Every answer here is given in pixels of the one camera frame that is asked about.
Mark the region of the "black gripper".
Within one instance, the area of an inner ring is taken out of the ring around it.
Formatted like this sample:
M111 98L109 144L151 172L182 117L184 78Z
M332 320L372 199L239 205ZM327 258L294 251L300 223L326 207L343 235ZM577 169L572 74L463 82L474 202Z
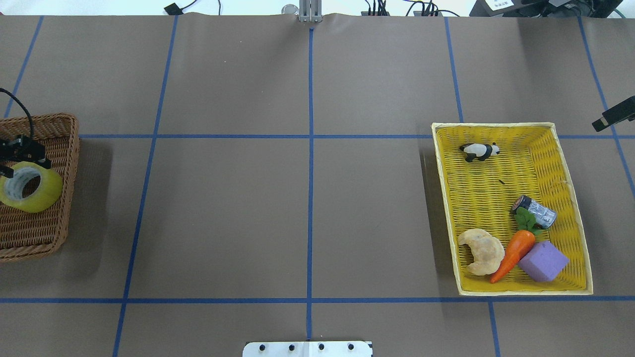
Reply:
M2 161L34 161L44 169L51 169L52 161L46 158L46 149L42 144L27 135L18 135L13 140L0 140L0 159ZM0 165L0 176L13 178L14 169Z

